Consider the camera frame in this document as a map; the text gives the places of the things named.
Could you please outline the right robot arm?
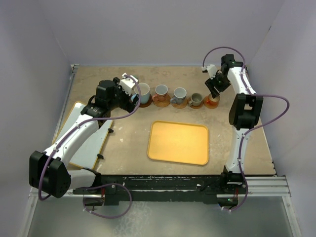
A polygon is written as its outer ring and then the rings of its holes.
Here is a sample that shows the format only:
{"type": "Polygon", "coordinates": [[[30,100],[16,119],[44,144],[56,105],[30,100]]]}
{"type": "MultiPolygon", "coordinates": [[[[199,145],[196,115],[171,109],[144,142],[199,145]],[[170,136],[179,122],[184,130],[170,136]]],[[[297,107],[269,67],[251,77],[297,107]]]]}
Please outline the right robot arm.
{"type": "Polygon", "coordinates": [[[263,97],[256,96],[249,81],[243,62],[235,60],[234,55],[226,54],[221,58],[221,68],[208,65],[202,68],[209,79],[204,83],[210,91],[209,101],[219,98],[229,86],[235,92],[235,98],[229,112],[229,124],[233,129],[233,138],[229,158],[220,175],[220,189],[231,193],[238,186],[244,185],[242,176],[246,146],[253,129],[260,117],[263,97]]]}

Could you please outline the pink printed mug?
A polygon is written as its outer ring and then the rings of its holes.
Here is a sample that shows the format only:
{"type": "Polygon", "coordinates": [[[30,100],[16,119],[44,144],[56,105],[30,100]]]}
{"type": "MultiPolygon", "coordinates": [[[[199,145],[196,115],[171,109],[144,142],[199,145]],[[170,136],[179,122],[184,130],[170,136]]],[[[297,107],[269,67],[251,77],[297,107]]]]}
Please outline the pink printed mug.
{"type": "Polygon", "coordinates": [[[168,87],[164,84],[157,85],[155,88],[155,94],[152,96],[153,101],[163,102],[166,100],[168,93],[168,87]]]}

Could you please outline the light wooden coaster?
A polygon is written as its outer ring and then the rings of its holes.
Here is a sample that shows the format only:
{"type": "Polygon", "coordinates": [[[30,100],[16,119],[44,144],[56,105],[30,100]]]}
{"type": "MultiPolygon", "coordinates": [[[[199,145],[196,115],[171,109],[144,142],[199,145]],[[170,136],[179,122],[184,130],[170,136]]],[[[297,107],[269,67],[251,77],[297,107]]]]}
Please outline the light wooden coaster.
{"type": "Polygon", "coordinates": [[[193,109],[199,109],[203,106],[203,100],[194,100],[192,97],[188,101],[188,106],[193,109]]]}
{"type": "Polygon", "coordinates": [[[220,101],[220,96],[213,98],[210,96],[205,96],[203,99],[203,104],[209,109],[215,109],[218,107],[220,101]]]}

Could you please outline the small grey cup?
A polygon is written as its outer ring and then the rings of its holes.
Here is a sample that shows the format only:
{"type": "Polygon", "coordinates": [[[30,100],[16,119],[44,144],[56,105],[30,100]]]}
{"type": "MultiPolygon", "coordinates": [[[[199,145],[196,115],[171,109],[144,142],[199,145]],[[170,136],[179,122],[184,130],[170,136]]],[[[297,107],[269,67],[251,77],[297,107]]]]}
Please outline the small grey cup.
{"type": "Polygon", "coordinates": [[[189,106],[200,106],[203,101],[203,96],[199,93],[193,93],[188,101],[189,106]]]}

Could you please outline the orange copper mug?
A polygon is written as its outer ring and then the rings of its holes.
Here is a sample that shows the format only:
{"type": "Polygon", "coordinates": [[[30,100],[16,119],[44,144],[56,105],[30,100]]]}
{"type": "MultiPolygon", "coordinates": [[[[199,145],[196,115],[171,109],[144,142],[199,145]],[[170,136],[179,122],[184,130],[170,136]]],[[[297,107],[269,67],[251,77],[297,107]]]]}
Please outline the orange copper mug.
{"type": "Polygon", "coordinates": [[[218,95],[216,98],[212,98],[212,95],[209,94],[206,100],[206,103],[209,105],[217,105],[220,101],[220,96],[218,95]]]}

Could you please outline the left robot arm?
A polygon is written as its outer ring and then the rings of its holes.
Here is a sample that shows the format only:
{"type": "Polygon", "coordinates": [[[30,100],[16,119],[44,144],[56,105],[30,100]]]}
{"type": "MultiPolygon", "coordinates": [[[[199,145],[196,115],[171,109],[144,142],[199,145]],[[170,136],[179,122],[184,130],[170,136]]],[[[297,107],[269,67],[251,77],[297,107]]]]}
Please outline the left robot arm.
{"type": "Polygon", "coordinates": [[[67,190],[85,188],[91,194],[101,190],[99,174],[90,168],[68,171],[67,166],[77,150],[105,122],[113,120],[111,111],[120,108],[127,111],[126,117],[134,114],[141,104],[141,95],[132,95],[139,88],[138,79],[123,74],[122,79],[102,80],[87,104],[83,107],[71,128],[43,152],[34,151],[29,159],[29,184],[42,193],[62,197],[67,190]]]}

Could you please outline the blue mug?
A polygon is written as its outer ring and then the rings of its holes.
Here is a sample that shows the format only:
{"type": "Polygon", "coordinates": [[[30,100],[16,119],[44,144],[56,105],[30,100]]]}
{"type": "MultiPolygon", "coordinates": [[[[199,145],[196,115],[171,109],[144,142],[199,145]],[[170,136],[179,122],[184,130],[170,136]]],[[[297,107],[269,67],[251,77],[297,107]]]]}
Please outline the blue mug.
{"type": "Polygon", "coordinates": [[[182,87],[178,87],[174,89],[173,97],[170,99],[170,103],[172,104],[182,104],[186,98],[187,91],[182,87]]]}
{"type": "Polygon", "coordinates": [[[134,101],[134,99],[138,95],[141,95],[140,103],[143,103],[143,104],[147,103],[150,97],[150,87],[146,83],[139,83],[138,85],[139,85],[140,90],[138,90],[138,87],[134,87],[134,94],[132,95],[131,99],[132,101],[134,101]]]}

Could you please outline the dark wooden saucer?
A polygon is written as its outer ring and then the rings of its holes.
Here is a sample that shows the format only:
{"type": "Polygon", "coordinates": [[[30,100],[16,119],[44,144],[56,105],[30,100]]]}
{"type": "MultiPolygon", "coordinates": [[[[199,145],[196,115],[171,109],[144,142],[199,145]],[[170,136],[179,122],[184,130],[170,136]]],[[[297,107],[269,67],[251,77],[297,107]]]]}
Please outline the dark wooden saucer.
{"type": "Polygon", "coordinates": [[[152,103],[152,95],[150,94],[150,97],[149,97],[149,99],[148,99],[148,101],[147,101],[147,103],[141,103],[140,104],[140,108],[145,108],[145,107],[148,107],[148,106],[150,106],[151,105],[151,103],[152,103]]]}

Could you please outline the woven rattan coaster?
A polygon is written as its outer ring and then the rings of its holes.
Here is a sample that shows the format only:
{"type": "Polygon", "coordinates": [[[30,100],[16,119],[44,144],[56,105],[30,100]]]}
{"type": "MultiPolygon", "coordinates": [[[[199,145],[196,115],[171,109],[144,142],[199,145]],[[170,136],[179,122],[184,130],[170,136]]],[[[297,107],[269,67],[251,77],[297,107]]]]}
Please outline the woven rattan coaster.
{"type": "Polygon", "coordinates": [[[153,103],[155,106],[163,108],[163,107],[167,107],[170,104],[170,99],[171,97],[167,94],[164,97],[164,101],[153,100],[153,103]]]}
{"type": "Polygon", "coordinates": [[[171,103],[171,105],[177,109],[183,109],[187,106],[188,104],[188,99],[184,98],[183,102],[181,104],[177,104],[177,103],[171,103]]]}

